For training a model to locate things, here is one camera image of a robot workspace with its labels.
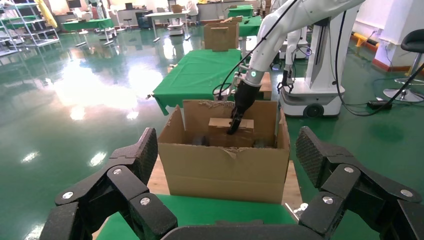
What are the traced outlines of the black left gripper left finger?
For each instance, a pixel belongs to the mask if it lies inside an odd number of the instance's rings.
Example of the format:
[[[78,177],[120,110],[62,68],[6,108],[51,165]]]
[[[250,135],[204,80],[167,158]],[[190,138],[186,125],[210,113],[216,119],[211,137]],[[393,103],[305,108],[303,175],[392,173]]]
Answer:
[[[56,196],[40,238],[90,240],[119,213],[140,240],[162,239],[178,220],[148,188],[157,157],[156,130],[147,128],[137,143],[116,149],[100,170]]]

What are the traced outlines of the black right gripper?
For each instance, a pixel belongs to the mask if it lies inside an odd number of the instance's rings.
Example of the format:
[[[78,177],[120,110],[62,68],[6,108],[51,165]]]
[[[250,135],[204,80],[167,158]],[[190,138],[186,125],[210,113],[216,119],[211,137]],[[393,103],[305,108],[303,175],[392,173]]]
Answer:
[[[234,109],[231,112],[228,135],[233,135],[239,129],[245,112],[253,105],[260,90],[260,86],[251,86],[243,80],[238,84],[234,95]]]

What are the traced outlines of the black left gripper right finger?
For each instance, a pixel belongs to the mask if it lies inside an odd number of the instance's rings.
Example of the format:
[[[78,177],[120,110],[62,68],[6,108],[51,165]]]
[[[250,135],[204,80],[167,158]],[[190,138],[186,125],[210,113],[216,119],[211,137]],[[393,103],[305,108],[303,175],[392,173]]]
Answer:
[[[321,141],[304,126],[295,143],[296,157],[316,196],[299,224],[328,240],[351,211],[382,240],[421,240],[424,207],[421,195],[361,164],[346,148]]]

